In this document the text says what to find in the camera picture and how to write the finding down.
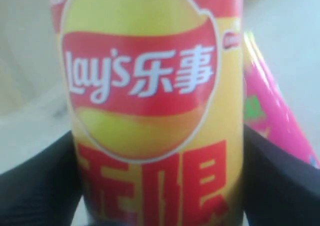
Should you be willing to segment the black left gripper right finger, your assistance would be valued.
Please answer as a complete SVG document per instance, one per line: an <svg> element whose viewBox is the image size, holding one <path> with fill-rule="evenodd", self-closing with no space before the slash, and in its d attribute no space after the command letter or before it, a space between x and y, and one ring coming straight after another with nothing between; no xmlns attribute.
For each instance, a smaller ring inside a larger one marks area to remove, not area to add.
<svg viewBox="0 0 320 226"><path fill-rule="evenodd" d="M318 226L320 171L244 127L244 212L251 226Z"/></svg>

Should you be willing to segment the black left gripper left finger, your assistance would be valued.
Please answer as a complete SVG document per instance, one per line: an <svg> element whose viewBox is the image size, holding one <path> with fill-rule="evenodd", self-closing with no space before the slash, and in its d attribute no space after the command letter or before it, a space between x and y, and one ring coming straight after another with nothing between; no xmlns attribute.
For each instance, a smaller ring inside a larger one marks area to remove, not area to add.
<svg viewBox="0 0 320 226"><path fill-rule="evenodd" d="M0 175L2 226L70 226L83 195L73 136Z"/></svg>

